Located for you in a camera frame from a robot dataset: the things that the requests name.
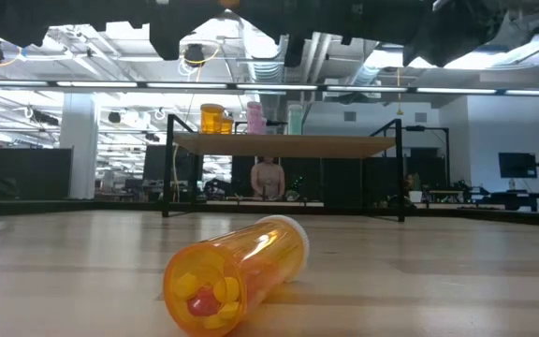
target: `ceiling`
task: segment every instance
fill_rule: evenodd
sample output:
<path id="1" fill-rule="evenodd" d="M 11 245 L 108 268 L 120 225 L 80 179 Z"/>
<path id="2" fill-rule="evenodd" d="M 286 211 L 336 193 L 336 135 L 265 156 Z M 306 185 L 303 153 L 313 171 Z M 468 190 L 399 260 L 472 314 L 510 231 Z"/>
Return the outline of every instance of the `ceiling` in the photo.
<path id="1" fill-rule="evenodd" d="M 210 20 L 181 42 L 201 44 L 210 60 L 201 68 L 191 68 L 184 60 L 163 61 L 149 41 L 149 29 L 133 29 L 127 22 L 107 25 L 97 33 L 89 25 L 50 28 L 42 47 L 19 50 L 2 42 L 3 65 L 0 79 L 31 79 L 56 81 L 202 81 L 202 82 L 325 82 L 351 84 L 359 81 L 359 71 L 372 75 L 363 85 L 378 84 L 422 87 L 539 88 L 539 37 L 525 38 L 526 31 L 539 22 L 538 1 L 525 2 L 525 15 L 507 22 L 489 46 L 474 51 L 454 68 L 435 68 L 416 60 L 411 67 L 401 67 L 401 47 L 375 41 L 354 39 L 348 46 L 341 37 L 316 34 L 306 41 L 303 61 L 296 68 L 284 67 L 284 48 L 248 22 Z M 221 104 L 241 119 L 246 103 L 264 97 L 259 95 L 191 95 L 146 93 L 99 93 L 102 107 L 99 154 L 101 167 L 110 164 L 109 151 L 129 160 L 127 170 L 141 172 L 144 146 L 151 143 L 140 134 L 105 134 L 106 130 L 149 129 L 154 133 L 166 129 L 166 114 L 177 113 L 198 127 L 203 103 Z M 397 95 L 382 95 L 376 101 L 391 102 Z M 428 102 L 438 107 L 444 104 L 440 96 L 408 95 L 408 101 Z M 57 127 L 37 125 L 26 116 L 31 107 L 61 120 L 64 94 L 60 92 L 27 92 L 0 90 L 0 127 L 21 128 L 24 131 L 1 132 L 0 144 L 16 142 L 23 145 L 54 147 L 59 139 Z M 110 112 L 120 112 L 125 118 L 119 124 L 108 121 Z M 25 132 L 27 128 L 45 128 L 49 132 Z M 158 135 L 162 142 L 163 134 Z"/>

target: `wooden shelf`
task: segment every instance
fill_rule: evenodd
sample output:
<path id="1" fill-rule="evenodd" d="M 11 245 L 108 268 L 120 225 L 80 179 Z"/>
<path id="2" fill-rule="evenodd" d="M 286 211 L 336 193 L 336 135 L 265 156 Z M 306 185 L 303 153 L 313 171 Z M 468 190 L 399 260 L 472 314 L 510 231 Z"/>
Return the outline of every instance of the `wooden shelf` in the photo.
<path id="1" fill-rule="evenodd" d="M 295 158 L 366 158 L 395 145 L 394 138 L 284 135 L 175 134 L 193 154 Z"/>

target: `white pillar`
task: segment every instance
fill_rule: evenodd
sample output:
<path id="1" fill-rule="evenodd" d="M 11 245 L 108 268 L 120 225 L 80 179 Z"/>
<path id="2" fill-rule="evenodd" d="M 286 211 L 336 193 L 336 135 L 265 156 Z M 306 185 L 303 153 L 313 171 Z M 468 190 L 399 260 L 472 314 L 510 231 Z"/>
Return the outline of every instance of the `white pillar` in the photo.
<path id="1" fill-rule="evenodd" d="M 73 149 L 71 198 L 95 197 L 99 107 L 94 94 L 65 94 L 60 148 Z"/>

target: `person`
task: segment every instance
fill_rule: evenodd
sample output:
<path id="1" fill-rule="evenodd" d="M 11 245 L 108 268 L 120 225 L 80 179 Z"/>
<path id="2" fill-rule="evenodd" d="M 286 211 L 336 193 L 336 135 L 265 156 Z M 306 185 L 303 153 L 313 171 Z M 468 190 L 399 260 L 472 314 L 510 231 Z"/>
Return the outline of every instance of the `person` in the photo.
<path id="1" fill-rule="evenodd" d="M 251 186 L 255 198 L 281 199 L 285 190 L 284 170 L 274 164 L 273 157 L 261 157 L 259 163 L 251 169 Z"/>

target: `white wall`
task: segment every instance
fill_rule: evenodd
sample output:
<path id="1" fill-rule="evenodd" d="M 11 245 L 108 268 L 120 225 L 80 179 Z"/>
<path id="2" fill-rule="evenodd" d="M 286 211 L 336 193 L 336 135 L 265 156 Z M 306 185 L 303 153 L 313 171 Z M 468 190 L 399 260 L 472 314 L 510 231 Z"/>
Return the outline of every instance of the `white wall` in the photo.
<path id="1" fill-rule="evenodd" d="M 459 98 L 440 109 L 440 126 L 450 129 L 451 182 L 472 180 L 467 97 Z"/>
<path id="2" fill-rule="evenodd" d="M 325 135 L 325 136 L 369 136 L 373 131 L 386 125 L 395 118 L 402 119 L 402 125 L 424 125 L 439 126 L 439 111 L 432 109 L 429 103 L 403 103 L 401 105 L 404 114 L 397 114 L 399 105 L 392 103 L 386 107 L 382 104 L 351 104 L 315 102 L 307 121 L 304 125 L 305 135 Z M 356 122 L 345 122 L 344 112 L 355 111 L 357 113 Z M 416 123 L 415 113 L 426 112 L 428 114 L 427 123 Z M 394 136 L 394 130 L 388 132 L 390 137 Z M 444 133 L 438 132 L 406 132 L 402 133 L 402 145 L 410 147 L 444 147 Z"/>
<path id="3" fill-rule="evenodd" d="M 468 98 L 473 185 L 505 191 L 498 153 L 534 153 L 539 161 L 539 97 L 472 96 Z M 519 180 L 517 188 L 539 191 L 538 179 Z"/>

